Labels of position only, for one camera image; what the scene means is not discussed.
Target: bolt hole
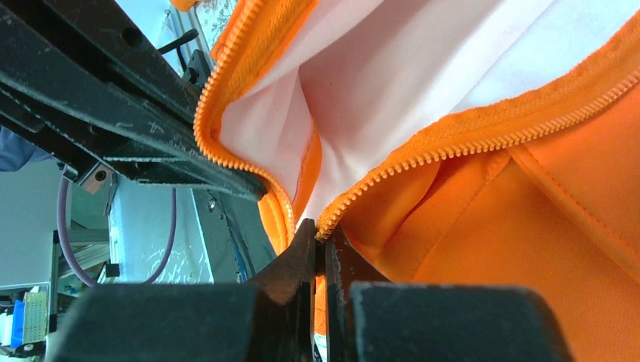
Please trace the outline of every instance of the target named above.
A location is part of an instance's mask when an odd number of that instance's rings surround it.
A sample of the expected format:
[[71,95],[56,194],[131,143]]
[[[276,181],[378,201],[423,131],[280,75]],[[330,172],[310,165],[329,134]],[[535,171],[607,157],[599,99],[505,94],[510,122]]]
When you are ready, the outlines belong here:
[[141,48],[143,44],[143,35],[136,28],[127,28],[122,32],[122,40],[132,48]]
[[198,81],[198,72],[191,67],[189,67],[186,71],[187,73],[189,73],[188,82],[191,84],[195,84]]
[[96,176],[94,176],[94,178],[96,179],[96,181],[104,181],[104,179],[106,178],[106,172],[100,170],[96,172]]

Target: white fabric lining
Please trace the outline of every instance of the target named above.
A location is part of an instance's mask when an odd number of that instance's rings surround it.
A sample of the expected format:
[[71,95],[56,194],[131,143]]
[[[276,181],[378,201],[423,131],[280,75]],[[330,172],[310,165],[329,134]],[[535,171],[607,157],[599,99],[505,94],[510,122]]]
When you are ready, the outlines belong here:
[[[315,219],[415,132],[557,78],[638,7],[633,0],[463,3],[321,0],[274,69],[227,109],[221,141],[293,197],[313,116],[323,162],[303,217]],[[333,31],[323,37],[317,29]]]

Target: blue object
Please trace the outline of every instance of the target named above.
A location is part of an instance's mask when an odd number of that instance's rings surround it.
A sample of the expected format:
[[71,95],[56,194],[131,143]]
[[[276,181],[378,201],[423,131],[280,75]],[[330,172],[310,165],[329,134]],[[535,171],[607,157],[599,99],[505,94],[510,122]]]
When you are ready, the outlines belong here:
[[233,235],[233,230],[229,230],[229,236],[231,236],[231,244],[233,245],[233,253],[235,254],[235,261],[238,263],[238,271],[240,272],[240,281],[242,283],[246,282],[249,277],[247,276],[247,268],[245,268],[245,260],[242,258],[242,254],[240,254],[240,248],[238,247],[238,242]]
[[17,300],[14,305],[14,324],[11,326],[11,344],[15,349],[23,344],[24,337],[24,302]]
[[50,158],[53,156],[0,126],[0,171],[17,171],[27,162],[44,161]]

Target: white wall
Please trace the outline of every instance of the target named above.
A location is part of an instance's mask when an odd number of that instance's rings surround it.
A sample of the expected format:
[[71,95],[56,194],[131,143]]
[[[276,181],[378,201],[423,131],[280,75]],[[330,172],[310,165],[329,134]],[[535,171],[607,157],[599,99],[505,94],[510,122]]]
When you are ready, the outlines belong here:
[[49,281],[59,184],[53,161],[0,172],[0,289]]

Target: zipper teeth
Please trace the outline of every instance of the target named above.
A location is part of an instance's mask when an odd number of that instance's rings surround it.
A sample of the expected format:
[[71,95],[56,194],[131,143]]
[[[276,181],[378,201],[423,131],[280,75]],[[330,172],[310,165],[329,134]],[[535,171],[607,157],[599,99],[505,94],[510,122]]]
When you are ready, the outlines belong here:
[[623,79],[607,93],[598,97],[586,106],[570,112],[567,115],[563,115],[562,117],[504,136],[469,143],[461,143],[455,146],[443,147],[433,151],[424,152],[422,155],[413,156],[394,164],[385,170],[381,170],[379,173],[360,182],[355,190],[348,192],[349,194],[347,195],[346,200],[342,204],[338,205],[335,210],[331,211],[328,221],[324,225],[317,225],[318,233],[315,238],[321,241],[327,240],[340,221],[340,218],[347,209],[349,209],[349,206],[353,201],[357,200],[358,197],[361,196],[363,192],[366,192],[370,187],[375,186],[377,183],[382,182],[384,179],[393,176],[396,173],[401,173],[403,170],[410,170],[412,168],[423,166],[424,164],[443,161],[447,158],[456,158],[464,155],[473,155],[476,153],[505,149],[510,146],[517,146],[527,141],[535,140],[538,137],[563,130],[597,115],[607,106],[611,105],[615,100],[620,98],[620,96],[638,84],[638,80],[640,80],[640,67],[636,68],[627,76],[627,78]]
[[[211,72],[211,75],[207,79],[207,83],[205,84],[205,89],[202,91],[200,95],[200,100],[198,101],[198,108],[195,111],[195,121],[194,128],[200,128],[203,123],[203,118],[206,113],[206,109],[209,107],[209,99],[211,98],[211,92],[213,92],[218,84],[221,82],[222,75],[229,67],[230,59],[235,56],[235,53],[238,50],[238,44],[242,41],[242,39],[246,35],[246,29],[251,26],[253,21],[255,20],[257,14],[260,12],[260,9],[264,6],[264,2],[262,0],[253,0],[249,5],[246,5],[240,15],[238,22],[233,24],[233,29],[229,33],[229,41],[225,41],[225,44],[222,44],[218,57],[218,62],[214,70]],[[195,132],[195,141],[198,143],[198,147],[204,151],[205,156],[211,159],[214,163],[219,164],[222,167],[232,168],[236,170],[243,170],[249,173],[256,174],[258,176],[266,179],[274,188],[274,191],[278,194],[280,199],[285,201],[285,206],[287,208],[287,219],[285,220],[287,225],[287,230],[292,231],[295,228],[294,225],[294,211],[291,206],[291,198],[287,195],[287,192],[282,188],[280,183],[271,176],[268,172],[260,167],[252,166],[246,162],[239,161],[237,159],[224,158],[218,155],[215,155],[208,147],[204,147],[203,144],[205,141],[203,140],[202,132]]]

